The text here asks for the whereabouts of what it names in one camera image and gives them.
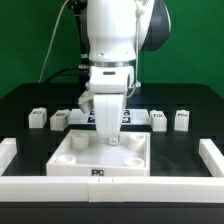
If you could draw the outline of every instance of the green backdrop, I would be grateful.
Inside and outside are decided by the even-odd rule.
[[[141,52],[139,80],[200,83],[224,97],[224,1],[165,0],[172,31],[156,52]],[[38,82],[58,12],[64,0],[1,0],[0,97],[22,83]],[[65,10],[44,78],[78,65],[73,13]]]

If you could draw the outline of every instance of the small white block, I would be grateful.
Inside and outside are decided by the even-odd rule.
[[[0,144],[0,175],[4,173],[16,153],[16,139],[5,138]]]
[[[188,131],[190,112],[186,110],[177,110],[175,116],[175,131]]]
[[[47,110],[45,108],[35,108],[30,113],[29,128],[43,128],[47,121]]]
[[[150,111],[151,126],[153,131],[165,132],[167,119],[162,111]]]
[[[51,118],[51,130],[52,131],[64,131],[69,125],[70,110],[58,110]]]

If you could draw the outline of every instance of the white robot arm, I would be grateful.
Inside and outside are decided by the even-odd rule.
[[[138,50],[156,50],[166,41],[169,14],[163,0],[88,0],[83,15],[96,130],[116,145],[127,93],[136,82],[133,61]]]

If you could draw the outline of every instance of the black label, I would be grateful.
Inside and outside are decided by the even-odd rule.
[[[104,170],[92,170],[92,176],[104,176]]]

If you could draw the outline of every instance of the white container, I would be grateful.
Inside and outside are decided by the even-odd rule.
[[[141,150],[129,149],[130,135],[144,140]],[[48,176],[149,176],[150,133],[121,132],[120,142],[112,146],[96,131],[71,130],[46,166]]]

